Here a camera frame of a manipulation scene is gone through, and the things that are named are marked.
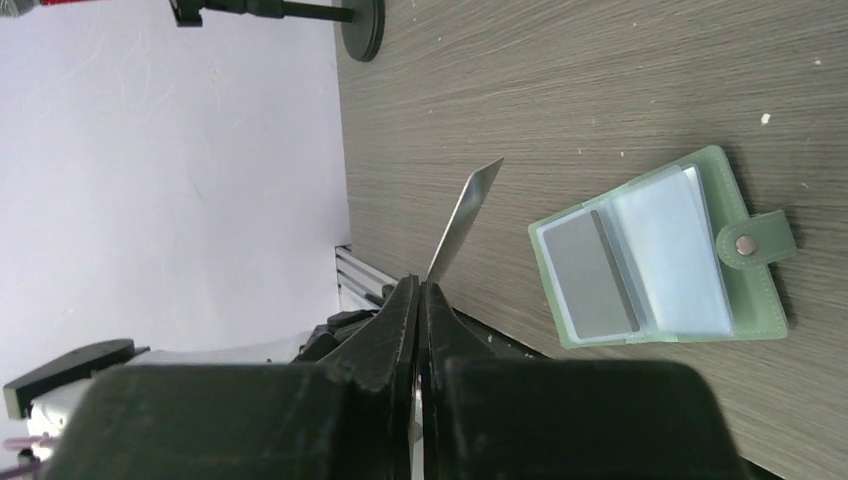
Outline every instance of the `card slot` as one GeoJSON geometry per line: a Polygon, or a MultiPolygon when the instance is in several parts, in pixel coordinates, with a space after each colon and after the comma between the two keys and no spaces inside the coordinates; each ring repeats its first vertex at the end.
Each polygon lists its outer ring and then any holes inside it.
{"type": "Polygon", "coordinates": [[[536,234],[555,285],[552,307],[572,342],[626,340],[641,333],[601,212],[580,209],[536,234]]]}
{"type": "Polygon", "coordinates": [[[613,256],[621,272],[622,280],[627,290],[636,319],[639,322],[641,335],[651,335],[656,332],[650,303],[647,301],[647,293],[643,282],[639,279],[638,266],[633,253],[627,244],[627,239],[621,229],[618,214],[613,207],[611,199],[605,199],[593,205],[601,216],[607,237],[612,247],[613,256]]]}
{"type": "Polygon", "coordinates": [[[700,184],[679,166],[607,200],[637,298],[657,332],[733,334],[700,184]]]}

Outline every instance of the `card holder strap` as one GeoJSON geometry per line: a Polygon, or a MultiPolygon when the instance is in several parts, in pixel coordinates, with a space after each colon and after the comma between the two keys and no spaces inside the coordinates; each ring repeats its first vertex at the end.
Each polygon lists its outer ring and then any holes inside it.
{"type": "Polygon", "coordinates": [[[798,250],[783,210],[726,225],[716,237],[722,262],[737,270],[768,265],[798,250]]]}

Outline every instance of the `black stand base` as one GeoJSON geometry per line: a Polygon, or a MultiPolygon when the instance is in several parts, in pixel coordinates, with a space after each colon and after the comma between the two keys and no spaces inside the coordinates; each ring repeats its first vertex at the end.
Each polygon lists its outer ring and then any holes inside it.
{"type": "Polygon", "coordinates": [[[341,24],[347,53],[354,60],[370,62],[383,43],[384,0],[342,0],[342,8],[353,10],[353,22],[341,24]]]}

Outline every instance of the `white backdrop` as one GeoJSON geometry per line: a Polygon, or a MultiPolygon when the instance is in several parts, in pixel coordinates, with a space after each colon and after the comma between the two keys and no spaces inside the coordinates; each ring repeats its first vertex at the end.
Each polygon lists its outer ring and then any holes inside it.
{"type": "Polygon", "coordinates": [[[176,28],[168,0],[0,18],[2,383],[101,339],[238,346],[338,310],[334,27],[204,20],[176,28]]]}

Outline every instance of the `wooden table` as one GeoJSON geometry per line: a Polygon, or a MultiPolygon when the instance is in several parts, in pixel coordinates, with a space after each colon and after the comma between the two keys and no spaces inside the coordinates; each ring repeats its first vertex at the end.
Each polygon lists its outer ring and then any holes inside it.
{"type": "Polygon", "coordinates": [[[339,52],[359,258],[424,273],[466,175],[506,157],[443,281],[457,308],[550,356],[690,364],[747,458],[848,478],[848,3],[387,0],[376,60],[339,52]],[[562,350],[527,225],[708,144],[791,218],[789,338],[562,350]]]}

